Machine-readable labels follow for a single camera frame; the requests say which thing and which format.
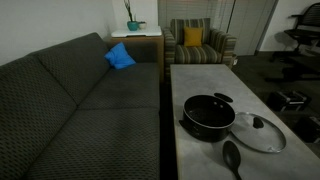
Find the glass lid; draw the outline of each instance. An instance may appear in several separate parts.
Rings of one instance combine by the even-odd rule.
[[[242,143],[260,152],[278,153],[286,146],[286,138],[281,130],[255,114],[236,113],[231,131]]]

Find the blue pillow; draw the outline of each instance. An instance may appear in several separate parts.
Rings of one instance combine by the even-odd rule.
[[[122,69],[136,63],[129,56],[122,42],[115,45],[104,57],[115,69]]]

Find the striped armchair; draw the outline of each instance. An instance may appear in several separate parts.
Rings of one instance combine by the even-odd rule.
[[[184,27],[201,27],[202,46],[185,47]],[[163,29],[165,53],[165,80],[170,82],[171,64],[217,64],[232,67],[236,38],[216,29],[210,29],[210,18],[172,19],[170,28]]]

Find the yellow pillow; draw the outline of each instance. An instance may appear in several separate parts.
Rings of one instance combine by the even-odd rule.
[[[184,27],[184,46],[201,46],[203,28]]]

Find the gray coffee table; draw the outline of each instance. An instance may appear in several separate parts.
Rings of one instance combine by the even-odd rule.
[[[242,179],[320,179],[320,159],[225,65],[172,65],[172,102],[179,179],[235,179],[222,158],[222,146],[233,141],[240,150]],[[286,136],[286,148],[277,154],[261,153],[229,135],[217,143],[202,142],[179,124],[184,102],[191,96],[230,96],[235,112],[260,115]]]

